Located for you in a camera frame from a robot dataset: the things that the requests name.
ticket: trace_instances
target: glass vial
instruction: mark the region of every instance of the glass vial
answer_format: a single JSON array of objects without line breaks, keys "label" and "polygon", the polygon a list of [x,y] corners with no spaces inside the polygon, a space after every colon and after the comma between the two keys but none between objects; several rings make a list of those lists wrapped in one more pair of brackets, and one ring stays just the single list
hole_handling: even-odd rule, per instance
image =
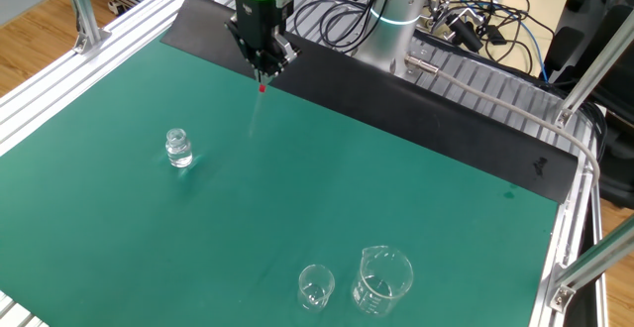
[{"label": "glass vial", "polygon": [[167,156],[169,157],[171,165],[175,167],[187,167],[191,164],[193,158],[191,154],[191,144],[184,130],[171,129],[168,131],[165,148],[167,149]]}]

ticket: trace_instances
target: black panel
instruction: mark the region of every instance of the black panel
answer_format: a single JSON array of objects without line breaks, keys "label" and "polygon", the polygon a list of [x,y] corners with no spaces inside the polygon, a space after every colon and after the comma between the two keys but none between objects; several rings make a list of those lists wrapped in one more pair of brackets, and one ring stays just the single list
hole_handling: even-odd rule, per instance
[{"label": "black panel", "polygon": [[573,53],[583,41],[583,32],[571,27],[561,28],[553,40],[544,59],[544,65],[550,76],[553,70],[562,70]]},{"label": "black panel", "polygon": [[[574,78],[581,78],[605,46],[623,25],[632,8],[617,5],[601,21],[594,37],[575,65]],[[601,79],[591,97],[619,117],[634,123],[634,44],[630,44],[608,73]]]},{"label": "black panel", "polygon": [[[165,44],[253,78],[224,22],[232,11],[185,0]],[[302,55],[271,85],[563,202],[577,158],[415,84],[287,34]]]}]

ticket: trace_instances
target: green table mat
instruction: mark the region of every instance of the green table mat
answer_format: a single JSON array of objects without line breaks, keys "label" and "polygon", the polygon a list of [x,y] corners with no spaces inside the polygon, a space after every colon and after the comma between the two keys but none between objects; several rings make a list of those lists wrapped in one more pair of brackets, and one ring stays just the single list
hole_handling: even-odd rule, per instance
[{"label": "green table mat", "polygon": [[[53,327],[526,326],[556,208],[153,41],[0,158],[0,289]],[[414,268],[379,319],[351,297],[374,245]],[[319,314],[311,264],[336,280]]]}]

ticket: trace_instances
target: glass beaker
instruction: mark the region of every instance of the glass beaker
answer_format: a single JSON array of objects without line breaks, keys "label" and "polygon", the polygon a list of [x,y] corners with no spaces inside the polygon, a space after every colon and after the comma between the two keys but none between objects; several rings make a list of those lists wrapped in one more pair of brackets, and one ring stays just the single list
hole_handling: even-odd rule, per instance
[{"label": "glass beaker", "polygon": [[387,246],[365,248],[353,283],[353,300],[361,311],[384,316],[413,281],[412,265],[403,253]]},{"label": "glass beaker", "polygon": [[328,268],[320,265],[306,267],[299,275],[297,299],[309,311],[321,311],[335,289],[335,277]]}]

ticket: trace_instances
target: black strip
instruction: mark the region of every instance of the black strip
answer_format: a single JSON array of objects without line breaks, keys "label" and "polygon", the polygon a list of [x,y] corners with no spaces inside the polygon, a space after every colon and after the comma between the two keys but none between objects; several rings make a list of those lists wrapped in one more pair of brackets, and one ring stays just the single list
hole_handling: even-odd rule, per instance
[{"label": "black strip", "polygon": [[[224,22],[232,11],[185,0],[162,42],[253,78]],[[302,55],[271,85],[563,202],[577,158],[354,58],[286,34]]]}]

